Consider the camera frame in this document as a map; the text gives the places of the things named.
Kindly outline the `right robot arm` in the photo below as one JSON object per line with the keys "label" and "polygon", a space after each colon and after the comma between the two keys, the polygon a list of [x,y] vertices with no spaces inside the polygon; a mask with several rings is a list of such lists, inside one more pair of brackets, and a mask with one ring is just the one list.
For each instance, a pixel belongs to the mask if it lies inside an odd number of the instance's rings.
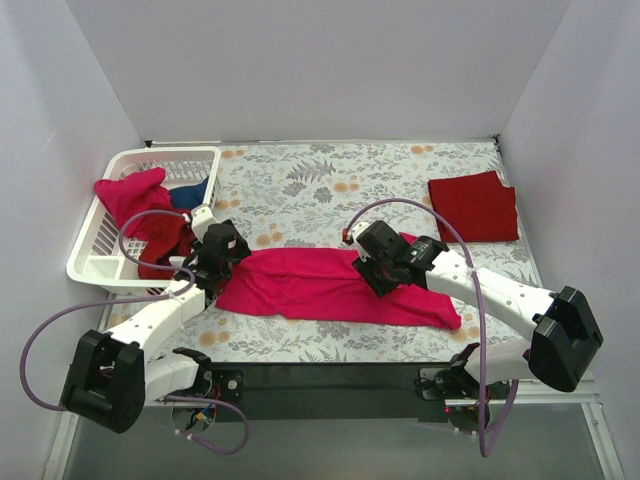
{"label": "right robot arm", "polygon": [[475,397],[488,385],[537,379],[565,393],[576,390],[603,336],[584,294],[517,283],[465,258],[428,236],[408,241],[383,221],[360,222],[343,234],[358,252],[353,266],[378,297],[402,285],[445,294],[472,305],[519,334],[519,339],[482,348],[467,345],[433,385]]}

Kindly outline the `bright pink t shirt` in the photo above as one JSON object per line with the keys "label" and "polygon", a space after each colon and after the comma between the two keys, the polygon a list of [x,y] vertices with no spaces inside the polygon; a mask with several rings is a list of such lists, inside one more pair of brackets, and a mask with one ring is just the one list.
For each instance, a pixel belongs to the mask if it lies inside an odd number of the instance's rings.
{"label": "bright pink t shirt", "polygon": [[215,306],[258,317],[457,330],[451,299],[417,286],[376,296],[353,268],[355,250],[284,247],[254,251],[233,268]]}

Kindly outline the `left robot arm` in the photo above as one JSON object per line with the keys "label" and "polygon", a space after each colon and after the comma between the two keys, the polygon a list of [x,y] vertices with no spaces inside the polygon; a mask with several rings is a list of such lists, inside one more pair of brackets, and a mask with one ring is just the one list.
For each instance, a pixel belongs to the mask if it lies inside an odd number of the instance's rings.
{"label": "left robot arm", "polygon": [[177,393],[193,400],[210,394],[213,374],[205,354],[186,347],[162,357],[155,353],[217,299],[233,267],[250,254],[232,221],[209,225],[184,262],[187,270],[177,274],[157,300],[105,332],[90,330],[80,338],[62,406],[123,433],[149,403]]}

